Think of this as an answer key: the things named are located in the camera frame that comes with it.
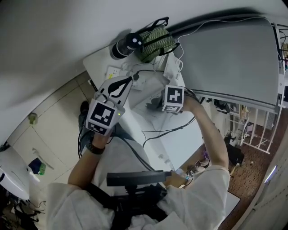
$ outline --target person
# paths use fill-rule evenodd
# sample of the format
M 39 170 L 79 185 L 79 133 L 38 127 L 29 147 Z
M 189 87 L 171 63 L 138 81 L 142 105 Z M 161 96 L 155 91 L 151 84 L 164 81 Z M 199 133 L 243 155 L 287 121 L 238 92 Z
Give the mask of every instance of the person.
M 195 116 L 211 166 L 197 174 L 193 185 L 186 189 L 173 186 L 166 188 L 167 195 L 157 203 L 157 206 L 167 214 L 163 221 L 158 222 L 147 215 L 134 216 L 131 219 L 130 230 L 213 230 L 217 229 L 225 218 L 230 176 L 224 140 L 203 106 L 196 100 L 185 96 L 182 110 L 191 112 Z M 86 103 L 81 109 L 80 126 L 87 111 Z M 140 144 L 122 129 L 120 135 L 126 136 L 126 141 L 146 162 L 149 162 Z M 121 138 L 115 135 L 107 144 L 108 139 L 109 135 L 101 136 L 95 133 L 90 142 L 85 147 L 82 146 L 83 156 L 73 168 L 68 184 L 52 183 L 48 186 L 47 229 L 109 230 L 111 228 L 114 211 L 103 208 L 85 190 L 86 186 L 93 183 L 110 196 L 125 195 L 123 187 L 107 187 L 107 173 L 141 172 L 147 169 Z

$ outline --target white cable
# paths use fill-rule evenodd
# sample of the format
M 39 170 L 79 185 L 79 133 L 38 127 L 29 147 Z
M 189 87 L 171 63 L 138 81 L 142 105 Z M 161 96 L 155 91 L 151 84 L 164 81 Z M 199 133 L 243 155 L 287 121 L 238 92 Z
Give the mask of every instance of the white cable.
M 264 18 L 264 17 L 245 18 L 245 19 L 242 19 L 242 20 L 239 20 L 239 21 L 234 21 L 234 22 L 242 22 L 242 21 L 249 20 L 249 19 L 254 19 L 254 18 L 262 18 L 262 19 L 268 21 L 269 24 L 271 25 L 271 22 L 270 22 L 267 18 Z M 200 29 L 201 26 L 203 26 L 204 24 L 206 24 L 206 23 L 208 23 L 208 22 L 228 22 L 228 23 L 234 23 L 234 22 L 222 21 L 222 20 L 209 20 L 209 21 L 206 21 L 206 22 L 202 23 L 202 24 L 201 24 L 196 30 L 194 30 L 193 32 L 191 32 L 191 33 L 189 33 L 189 34 L 181 35 L 180 37 L 177 38 L 177 41 L 178 41 L 178 43 L 180 44 L 180 47 L 181 47 L 181 49 L 182 49 L 182 51 L 183 51 L 183 53 L 182 53 L 182 55 L 180 56 L 179 59 L 181 59 L 181 58 L 183 57 L 183 55 L 184 55 L 184 49 L 183 49 L 183 47 L 182 47 L 182 45 L 181 45 L 181 43 L 180 43 L 180 41 L 179 41 L 179 38 L 185 37 L 185 36 L 189 36 L 189 35 L 195 33 L 197 30 Z

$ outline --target white wall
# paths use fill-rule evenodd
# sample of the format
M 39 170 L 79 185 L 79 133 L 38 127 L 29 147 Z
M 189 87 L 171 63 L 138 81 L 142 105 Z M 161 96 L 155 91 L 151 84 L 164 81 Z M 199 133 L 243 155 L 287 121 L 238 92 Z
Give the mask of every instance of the white wall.
M 121 31 L 251 7 L 287 16 L 281 0 L 3 0 L 0 3 L 0 144 L 47 96 L 84 71 L 83 57 Z

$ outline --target white shirt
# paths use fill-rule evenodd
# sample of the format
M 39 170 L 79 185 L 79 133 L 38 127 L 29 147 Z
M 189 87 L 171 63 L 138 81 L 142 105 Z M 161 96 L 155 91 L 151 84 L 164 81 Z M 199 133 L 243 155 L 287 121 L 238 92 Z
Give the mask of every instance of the white shirt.
M 148 162 L 144 149 L 127 140 Z M 107 194 L 125 195 L 124 187 L 107 187 L 110 173 L 141 172 L 147 169 L 135 157 L 130 147 L 115 137 L 99 161 L 93 184 Z M 158 206 L 168 215 L 161 222 L 149 216 L 132 217 L 129 230 L 213 230 L 225 218 L 225 203 L 229 172 L 221 166 L 210 166 L 196 176 L 186 190 L 167 187 L 166 197 Z M 114 211 L 103 208 L 87 191 L 77 186 L 52 183 L 48 186 L 47 229 L 49 230 L 110 230 Z

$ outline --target floor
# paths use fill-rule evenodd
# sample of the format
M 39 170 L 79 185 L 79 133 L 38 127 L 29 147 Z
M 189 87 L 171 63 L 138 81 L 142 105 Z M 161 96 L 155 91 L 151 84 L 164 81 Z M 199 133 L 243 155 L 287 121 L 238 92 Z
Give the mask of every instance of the floor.
M 270 162 L 280 146 L 287 126 L 288 109 L 283 109 L 273 143 L 271 144 L 270 154 L 266 154 L 247 145 L 241 147 L 241 151 L 245 155 L 244 164 L 235 170 L 234 178 L 230 179 L 228 188 L 230 193 L 239 197 L 241 200 L 231 214 L 220 225 L 219 230 L 232 229 L 246 211 L 262 183 Z M 256 127 L 256 134 L 259 136 L 261 136 L 262 131 L 263 127 Z M 264 137 L 270 139 L 271 133 L 271 131 L 266 130 Z M 255 138 L 252 141 L 252 144 L 257 145 L 259 142 L 260 140 Z
M 77 153 L 79 109 L 81 103 L 84 100 L 91 100 L 95 92 L 87 82 L 89 78 L 88 73 L 84 72 L 50 95 L 33 111 L 38 115 L 37 123 L 30 125 L 26 118 L 8 139 L 8 143 L 27 164 L 36 158 L 32 152 L 32 148 L 35 148 L 54 168 L 46 167 L 45 175 L 37 175 L 40 182 L 31 180 L 30 200 L 36 206 L 41 201 L 46 201 L 48 184 L 67 183 L 72 168 L 79 160 Z M 211 103 L 204 101 L 203 105 L 224 135 L 228 126 L 225 124 L 223 114 L 218 113 Z M 45 208 L 43 203 L 39 207 L 41 210 Z M 40 230 L 45 230 L 45 214 L 38 215 L 38 218 L 36 226 Z

